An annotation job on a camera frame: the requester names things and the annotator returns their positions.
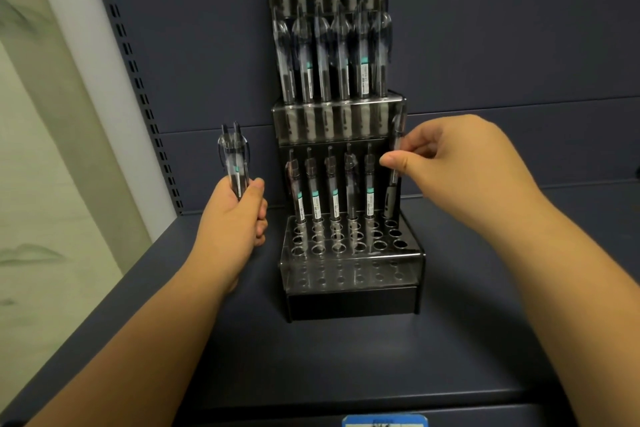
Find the person's right hand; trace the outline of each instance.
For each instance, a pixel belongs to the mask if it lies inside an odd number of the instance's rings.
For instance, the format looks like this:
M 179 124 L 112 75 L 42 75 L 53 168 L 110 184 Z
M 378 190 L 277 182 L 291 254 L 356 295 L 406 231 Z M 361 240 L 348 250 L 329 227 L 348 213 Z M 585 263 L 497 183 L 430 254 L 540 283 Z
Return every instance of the person's right hand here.
M 380 164 L 409 176 L 425 197 L 482 235 L 548 203 L 504 132 L 475 115 L 426 121 L 401 149 Z

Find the person's left arm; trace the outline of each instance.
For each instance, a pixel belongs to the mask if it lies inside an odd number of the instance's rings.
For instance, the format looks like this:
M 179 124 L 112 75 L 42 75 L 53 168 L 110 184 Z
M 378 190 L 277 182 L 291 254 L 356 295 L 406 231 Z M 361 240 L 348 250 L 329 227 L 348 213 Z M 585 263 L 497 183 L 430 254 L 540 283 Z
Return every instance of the person's left arm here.
M 182 268 L 27 427 L 170 426 L 223 298 L 264 243 L 263 191 L 253 181 L 238 203 L 221 180 Z

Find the circular hole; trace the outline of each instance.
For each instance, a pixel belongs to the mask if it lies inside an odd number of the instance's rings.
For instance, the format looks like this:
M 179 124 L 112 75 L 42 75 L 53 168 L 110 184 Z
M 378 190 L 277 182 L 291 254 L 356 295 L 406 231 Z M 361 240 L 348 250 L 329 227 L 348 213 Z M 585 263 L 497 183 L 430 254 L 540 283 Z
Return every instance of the circular hole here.
M 335 253 L 342 253 L 345 250 L 347 250 L 347 247 L 344 243 L 336 243 L 334 244 L 331 249 L 335 252 Z

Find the teal sticker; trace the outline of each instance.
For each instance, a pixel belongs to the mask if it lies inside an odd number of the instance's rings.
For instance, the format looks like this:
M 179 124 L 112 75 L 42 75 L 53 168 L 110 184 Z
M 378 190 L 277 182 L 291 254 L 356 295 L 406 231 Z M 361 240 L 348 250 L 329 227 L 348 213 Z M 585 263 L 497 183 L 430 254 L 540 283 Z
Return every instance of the teal sticker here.
M 348 415 L 342 427 L 429 427 L 429 422 L 415 414 Z

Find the person's right arm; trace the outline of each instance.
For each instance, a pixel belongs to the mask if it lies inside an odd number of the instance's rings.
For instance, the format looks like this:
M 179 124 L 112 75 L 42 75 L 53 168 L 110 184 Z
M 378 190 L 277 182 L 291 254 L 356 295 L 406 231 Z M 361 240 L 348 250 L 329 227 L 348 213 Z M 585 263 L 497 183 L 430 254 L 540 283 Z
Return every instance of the person's right arm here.
M 640 287 L 538 188 L 506 135 L 474 115 L 427 121 L 380 163 L 482 235 L 582 427 L 640 426 Z

